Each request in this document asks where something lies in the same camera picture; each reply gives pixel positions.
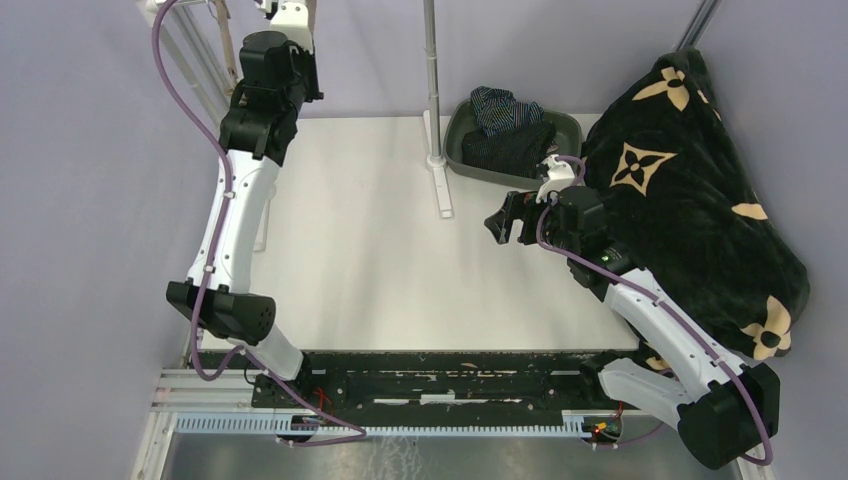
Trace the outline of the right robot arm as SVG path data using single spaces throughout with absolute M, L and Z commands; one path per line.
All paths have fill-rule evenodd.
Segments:
M 671 300 L 652 272 L 614 239 L 595 190 L 512 191 L 484 225 L 497 243 L 506 244 L 515 222 L 522 224 L 521 244 L 565 256 L 573 278 L 667 363 L 655 371 L 626 357 L 603 361 L 577 382 L 584 403 L 599 408 L 617 400 L 644 411 L 673 428 L 710 469 L 737 459 L 758 466 L 773 461 L 777 374 L 721 346 Z

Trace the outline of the black striped underwear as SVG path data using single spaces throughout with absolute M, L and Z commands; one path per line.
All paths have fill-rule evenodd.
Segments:
M 472 131 L 461 142 L 462 161 L 490 172 L 532 179 L 539 163 L 549 155 L 555 135 L 556 127 L 547 121 L 493 137 L 481 129 Z

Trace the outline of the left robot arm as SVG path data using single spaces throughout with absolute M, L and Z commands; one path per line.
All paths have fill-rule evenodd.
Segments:
M 196 326 L 258 360 L 279 377 L 279 397 L 299 407 L 312 399 L 314 379 L 301 371 L 304 354 L 276 326 L 274 299 L 251 293 L 251 266 L 301 107 L 323 95 L 313 55 L 282 32 L 249 35 L 239 60 L 243 78 L 214 143 L 226 159 L 206 231 L 185 280 L 168 284 L 166 300 Z

